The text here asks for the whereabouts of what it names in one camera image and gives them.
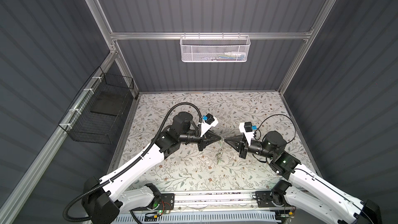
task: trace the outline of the white cable tray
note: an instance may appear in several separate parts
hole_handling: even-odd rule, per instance
[[[213,223],[213,222],[256,222],[278,223],[271,211],[214,211],[214,212],[172,212],[158,217],[158,221],[144,221],[144,213],[135,214],[142,223]],[[130,214],[119,214],[112,223],[136,224]]]
[[[181,36],[183,62],[246,62],[249,54],[249,36],[203,37]]]

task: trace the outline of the gray corrugated wall panel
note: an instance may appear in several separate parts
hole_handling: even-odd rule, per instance
[[[277,89],[301,40],[253,40],[247,62],[181,61],[177,40],[119,40],[141,91]]]
[[[338,0],[285,97],[322,175],[398,211],[398,0]]]
[[[114,32],[302,32],[325,0],[99,0]]]
[[[64,207],[82,193],[88,178],[100,178],[107,173],[116,146],[75,142],[68,137],[14,223],[67,223],[62,218]],[[78,203],[69,214],[84,217],[86,212]]]
[[[0,15],[1,206],[109,50],[84,0],[0,0]]]

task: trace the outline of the white mesh basket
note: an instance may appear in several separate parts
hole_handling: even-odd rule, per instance
[[[180,38],[183,62],[245,62],[249,54],[249,36],[239,38]]]

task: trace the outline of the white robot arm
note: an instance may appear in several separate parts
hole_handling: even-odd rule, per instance
[[[179,105],[193,106],[199,114],[199,124],[196,126],[190,113],[180,112],[173,117],[173,123],[163,129],[167,117]],[[92,177],[85,182],[84,193],[64,209],[64,219],[70,222],[91,220],[93,224],[109,224],[119,213],[139,207],[155,209],[161,201],[162,194],[152,183],[128,193],[124,191],[142,174],[177,151],[181,144],[194,143],[198,145],[199,151],[202,151],[207,145],[221,140],[220,136],[210,131],[210,128],[217,124],[216,117],[211,114],[202,117],[199,109],[192,103],[183,102],[173,106],[167,112],[156,136],[142,152],[99,180]],[[80,199],[88,217],[70,217],[69,209]]]
[[[240,128],[243,135],[225,138],[224,141],[239,152],[239,157],[246,158],[247,153],[252,153],[271,159],[271,169],[286,179],[279,181],[269,195],[276,206],[290,204],[299,207],[329,224],[382,223],[377,204],[369,200],[363,202],[343,192],[285,152],[287,142],[279,132],[268,132],[262,142],[248,142],[247,137],[254,137],[256,128],[252,128],[251,122],[241,123],[241,126],[244,127]],[[306,189],[314,197],[298,188]]]

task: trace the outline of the floral tablecloth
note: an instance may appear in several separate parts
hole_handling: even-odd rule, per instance
[[[211,113],[219,124],[212,131],[223,138],[240,134],[238,125],[251,121],[258,125],[273,114],[286,114],[285,106],[277,92],[258,93],[187,93],[187,94],[143,94],[141,95],[130,134],[119,166],[140,152],[155,136],[167,111],[176,103],[191,102],[199,107],[202,115]],[[190,112],[197,123],[198,116],[191,106],[177,107],[167,124],[178,112]],[[263,135],[277,130],[285,140],[293,138],[294,128],[283,116],[269,118],[260,127]],[[220,163],[216,155],[223,147]],[[286,146],[293,156],[314,170],[299,137]],[[202,152],[196,144],[181,145],[181,148],[162,163],[148,170],[129,189],[154,183],[160,191],[202,191],[229,189],[272,188],[279,180],[266,163],[260,163],[251,154],[246,159],[224,142],[207,146]]]

